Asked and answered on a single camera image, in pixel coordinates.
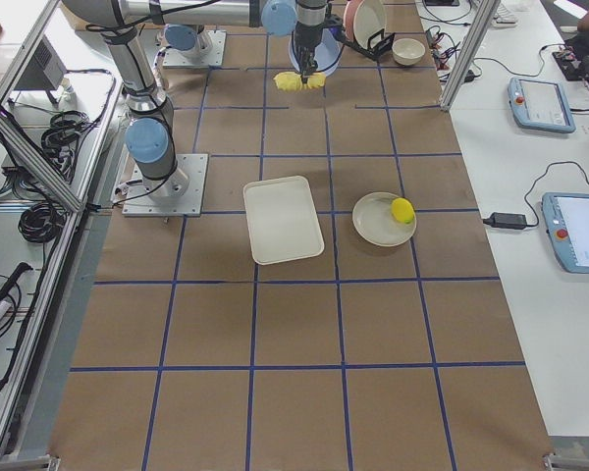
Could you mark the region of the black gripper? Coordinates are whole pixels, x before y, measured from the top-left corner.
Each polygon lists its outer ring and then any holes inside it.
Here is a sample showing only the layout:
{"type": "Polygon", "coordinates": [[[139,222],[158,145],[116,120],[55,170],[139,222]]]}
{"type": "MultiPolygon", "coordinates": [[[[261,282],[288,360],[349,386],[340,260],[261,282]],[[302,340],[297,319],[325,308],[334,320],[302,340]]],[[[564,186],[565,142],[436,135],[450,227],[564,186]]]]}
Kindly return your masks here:
{"type": "Polygon", "coordinates": [[[320,31],[296,31],[294,33],[294,57],[303,83],[308,83],[308,80],[317,72],[315,49],[320,42],[320,31]]]}

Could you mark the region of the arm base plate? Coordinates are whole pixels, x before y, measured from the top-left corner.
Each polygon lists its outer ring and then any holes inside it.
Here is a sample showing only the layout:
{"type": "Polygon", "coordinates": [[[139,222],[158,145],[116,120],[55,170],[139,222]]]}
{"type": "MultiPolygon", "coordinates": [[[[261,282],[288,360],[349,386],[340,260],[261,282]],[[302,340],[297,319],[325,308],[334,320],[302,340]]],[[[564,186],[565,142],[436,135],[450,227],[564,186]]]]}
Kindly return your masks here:
{"type": "Polygon", "coordinates": [[[164,29],[167,46],[162,66],[167,69],[220,68],[226,35],[224,30],[197,31],[190,26],[167,26],[164,29]]]}
{"type": "Polygon", "coordinates": [[[133,179],[140,183],[131,185],[122,204],[122,213],[127,217],[199,217],[209,156],[178,154],[177,170],[162,185],[145,180],[137,164],[134,164],[133,179]]]}

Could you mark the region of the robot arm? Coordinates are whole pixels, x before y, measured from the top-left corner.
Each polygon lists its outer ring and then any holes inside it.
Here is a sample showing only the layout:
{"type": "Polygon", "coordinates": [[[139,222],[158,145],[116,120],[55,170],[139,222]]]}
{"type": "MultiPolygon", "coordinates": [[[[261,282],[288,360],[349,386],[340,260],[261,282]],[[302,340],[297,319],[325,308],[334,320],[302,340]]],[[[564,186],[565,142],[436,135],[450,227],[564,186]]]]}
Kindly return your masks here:
{"type": "Polygon", "coordinates": [[[164,37],[169,46],[187,56],[206,54],[212,47],[202,26],[166,25],[164,37]]]}
{"type": "Polygon", "coordinates": [[[277,74],[278,88],[299,91],[325,83],[326,74],[315,55],[330,19],[326,1],[68,1],[65,6],[85,21],[86,30],[101,35],[120,73],[134,119],[126,145],[148,196],[179,194],[187,179],[175,154],[173,106],[146,59],[137,38],[138,26],[199,30],[214,23],[290,35],[297,69],[277,74]]]}

